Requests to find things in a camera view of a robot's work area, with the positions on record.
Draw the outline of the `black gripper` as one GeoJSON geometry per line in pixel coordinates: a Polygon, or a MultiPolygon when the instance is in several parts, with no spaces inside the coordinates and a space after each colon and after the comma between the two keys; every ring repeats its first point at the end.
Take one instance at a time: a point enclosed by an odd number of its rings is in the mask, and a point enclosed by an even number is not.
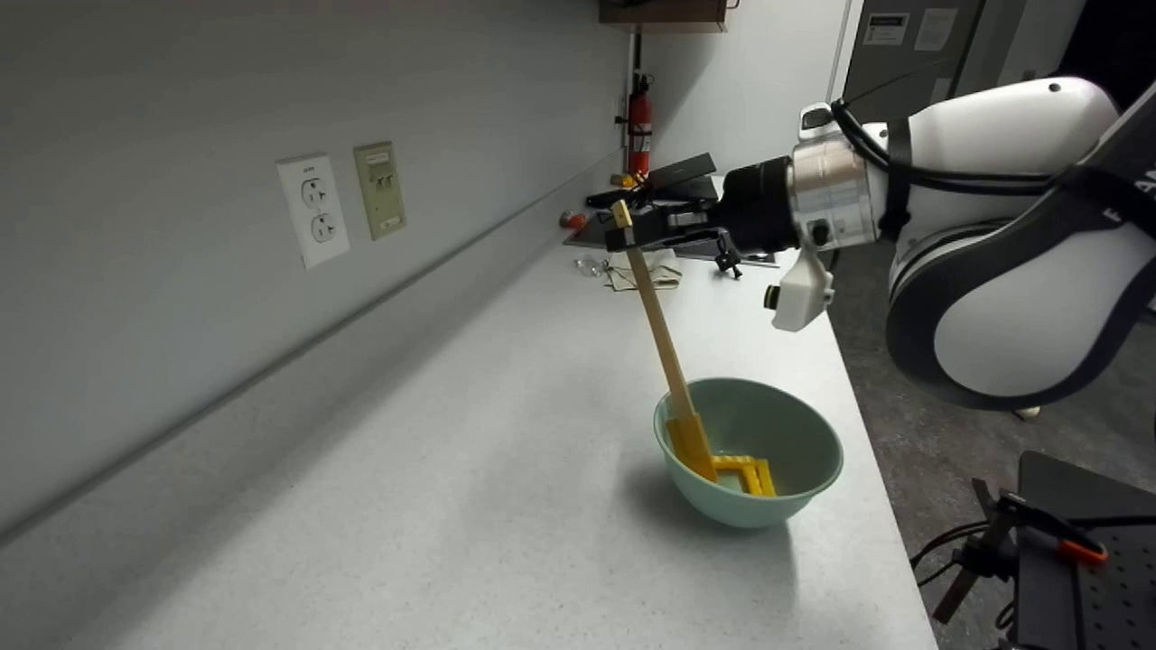
{"type": "Polygon", "coordinates": [[[713,223],[631,223],[631,227],[609,227],[603,230],[603,251],[623,252],[629,245],[637,251],[666,251],[695,239],[719,239],[719,227],[731,230],[738,251],[791,251],[797,241],[797,227],[791,221],[791,195],[789,195],[789,169],[791,159],[766,159],[755,166],[731,169],[721,176],[721,199],[713,183],[691,183],[691,189],[638,189],[638,192],[596,192],[587,195],[587,211],[609,211],[619,199],[631,211],[666,207],[684,215],[707,215],[713,223]]]}

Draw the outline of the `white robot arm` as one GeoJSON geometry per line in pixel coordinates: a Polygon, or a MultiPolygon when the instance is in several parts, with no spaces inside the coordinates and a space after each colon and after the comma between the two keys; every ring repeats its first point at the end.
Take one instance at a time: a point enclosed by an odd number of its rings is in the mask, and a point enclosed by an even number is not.
{"type": "Polygon", "coordinates": [[[1094,383],[1156,290],[1156,107],[1084,76],[971,91],[862,124],[811,104],[791,152],[719,172],[706,154],[590,199],[606,251],[794,257],[766,290],[797,333],[835,304],[835,257],[884,245],[884,352],[953,400],[1038,408],[1094,383]]]}

